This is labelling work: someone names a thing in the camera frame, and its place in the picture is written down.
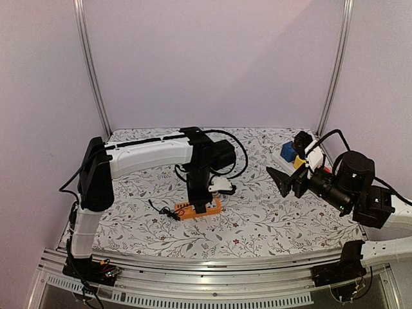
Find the blue cube socket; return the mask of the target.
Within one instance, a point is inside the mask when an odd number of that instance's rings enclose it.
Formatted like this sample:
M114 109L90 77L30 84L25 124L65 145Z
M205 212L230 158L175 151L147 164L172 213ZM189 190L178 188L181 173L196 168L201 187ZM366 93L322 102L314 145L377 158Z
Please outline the blue cube socket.
M288 163L291 163L295 160L297 152L294 149L293 141L287 142L282 145L280 156Z

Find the white power strip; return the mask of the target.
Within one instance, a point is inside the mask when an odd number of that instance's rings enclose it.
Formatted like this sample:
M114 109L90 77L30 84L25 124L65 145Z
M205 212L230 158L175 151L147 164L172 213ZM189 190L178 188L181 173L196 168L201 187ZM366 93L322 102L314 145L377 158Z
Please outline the white power strip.
M284 158L281 157L280 152L273 152L271 154L271 157L273 159L273 161L275 162L275 164L277 164L278 166L280 166L280 168L282 168L282 170L284 170L284 172L286 174L293 174L295 172L295 167L294 167L294 161L292 162L287 162Z

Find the black power adapter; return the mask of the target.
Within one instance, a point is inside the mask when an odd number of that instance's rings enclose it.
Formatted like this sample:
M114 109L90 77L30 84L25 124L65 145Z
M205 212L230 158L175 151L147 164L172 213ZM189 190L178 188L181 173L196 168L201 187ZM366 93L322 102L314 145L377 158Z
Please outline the black power adapter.
M207 206L210 204L210 200L194 200L191 202L196 214L204 214L207 212Z

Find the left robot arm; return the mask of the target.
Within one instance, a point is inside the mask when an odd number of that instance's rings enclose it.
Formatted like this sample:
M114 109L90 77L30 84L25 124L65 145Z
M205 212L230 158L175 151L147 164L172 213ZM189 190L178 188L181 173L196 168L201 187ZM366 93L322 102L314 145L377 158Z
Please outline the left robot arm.
M114 286L121 269L109 259L93 260L92 247L102 215L114 204L115 187L132 176L172 167L185 184L187 201L157 212L176 221L217 214L217 194L232 195L236 186L228 174L237 163L236 150L244 150L231 133L184 127L164 136L127 142L92 138L79 169L59 188L74 201L68 219L66 261L62 273L84 285Z

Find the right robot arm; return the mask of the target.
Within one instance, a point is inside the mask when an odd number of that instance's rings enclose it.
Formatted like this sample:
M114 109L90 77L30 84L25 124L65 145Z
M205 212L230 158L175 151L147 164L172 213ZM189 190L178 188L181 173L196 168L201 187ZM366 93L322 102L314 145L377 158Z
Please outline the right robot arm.
M303 159L303 164L292 174L266 168L280 195L286 197L293 192L300 198L311 191L337 209L340 216L350 214L353 221L365 227L411 229L411 200L376 176L372 159L347 148L337 157L332 170L325 170L326 155L321 144L334 134L342 135L342 131L334 129L319 140L301 131L295 136L292 147ZM313 267L311 278L316 287L332 285L364 276L367 269L375 265L409 258L411 237L348 241L343 245L339 260Z

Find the yellow cube socket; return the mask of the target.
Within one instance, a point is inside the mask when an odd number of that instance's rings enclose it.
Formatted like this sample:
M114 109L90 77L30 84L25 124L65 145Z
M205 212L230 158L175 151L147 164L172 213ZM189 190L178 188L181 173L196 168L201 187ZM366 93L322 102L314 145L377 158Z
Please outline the yellow cube socket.
M294 160L294 169L295 170L297 170L298 168L300 168L300 166L305 165L305 164L306 164L305 159L300 158L299 155L297 155L295 157L295 160Z

